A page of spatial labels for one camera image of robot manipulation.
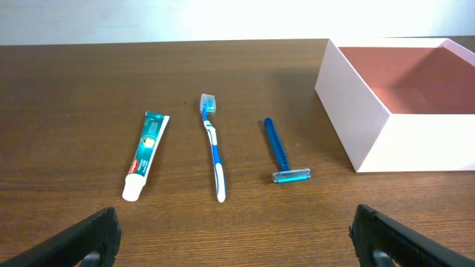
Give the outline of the teal white toothpaste tube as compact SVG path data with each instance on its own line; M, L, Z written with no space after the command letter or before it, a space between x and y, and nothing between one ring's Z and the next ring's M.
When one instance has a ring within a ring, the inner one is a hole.
M128 174L125 177L125 186L122 192L122 198L124 200L134 202L139 199L140 193L146 184L154 155L169 119L170 116L152 113L150 111L145 113L145 122L142 127L137 151Z

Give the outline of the blue white toothbrush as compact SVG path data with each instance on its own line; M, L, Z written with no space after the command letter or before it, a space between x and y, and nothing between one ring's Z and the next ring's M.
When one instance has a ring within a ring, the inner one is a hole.
M216 185L216 195L218 202L226 200L226 182L223 172L223 166L218 150L216 129L209 121L208 115L214 114L217 110L215 97L213 95L203 93L200 97L200 112L203 117L203 125L209 138L212 152L212 161L214 168L214 179Z

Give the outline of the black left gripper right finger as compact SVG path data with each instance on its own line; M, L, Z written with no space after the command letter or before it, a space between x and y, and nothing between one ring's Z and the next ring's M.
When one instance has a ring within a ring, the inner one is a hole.
M473 260L368 205L357 206L349 236L361 266L474 267Z

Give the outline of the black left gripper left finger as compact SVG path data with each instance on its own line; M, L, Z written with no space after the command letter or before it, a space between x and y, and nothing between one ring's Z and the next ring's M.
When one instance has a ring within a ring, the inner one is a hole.
M112 267L121 235L115 209L104 208L1 265Z

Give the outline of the blue disposable razor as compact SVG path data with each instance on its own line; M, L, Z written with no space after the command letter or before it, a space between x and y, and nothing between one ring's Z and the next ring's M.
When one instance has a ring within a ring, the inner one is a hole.
M270 145L274 152L279 172L272 174L272 179L275 184L282 184L288 182L300 182L311 178L311 170L309 168L291 169L288 157L281 139L278 135L277 129L273 120L269 117L264 120L264 127L269 138Z

